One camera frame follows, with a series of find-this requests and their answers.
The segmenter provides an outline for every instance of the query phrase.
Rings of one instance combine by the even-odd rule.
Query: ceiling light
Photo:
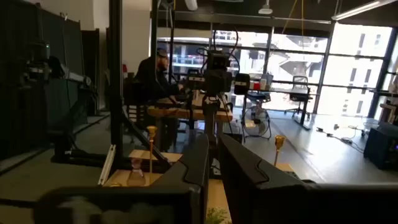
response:
[[[272,9],[269,8],[269,0],[267,0],[265,5],[263,5],[262,8],[259,10],[259,14],[265,14],[265,15],[272,14]]]
[[[394,1],[397,1],[397,0],[378,0],[378,1],[369,2],[365,5],[362,5],[362,6],[354,8],[354,9],[351,9],[349,11],[332,16],[331,19],[333,19],[334,21],[339,21],[341,19],[345,19],[345,18],[354,16],[354,15],[357,15],[359,13],[366,12],[371,9],[375,9],[377,7],[392,3]]]

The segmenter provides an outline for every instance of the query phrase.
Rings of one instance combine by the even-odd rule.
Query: gray floor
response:
[[[398,182],[398,174],[378,170],[363,155],[337,139],[326,137],[325,133],[315,130],[305,131],[291,120],[291,114],[270,112],[272,117],[272,138],[247,138],[245,146],[263,159],[272,162],[275,155],[274,136],[287,137],[279,162],[289,163],[301,179],[315,182],[365,184],[375,182]],[[313,116],[313,127],[322,127],[326,132],[338,137],[352,138],[361,148],[366,138],[359,131],[354,132],[348,126],[363,127],[368,122],[362,118],[332,116]],[[334,124],[341,128],[333,130]],[[94,153],[106,153],[110,145],[110,133],[107,131],[109,120],[92,126],[77,137],[77,145]],[[124,138],[125,155],[137,146],[130,144],[130,137]],[[183,144],[184,136],[179,136]],[[85,166],[53,164],[49,150],[31,161],[0,176],[0,198],[34,201],[49,190],[68,186],[94,186],[101,169]],[[0,223],[32,223],[29,209],[0,206]]]

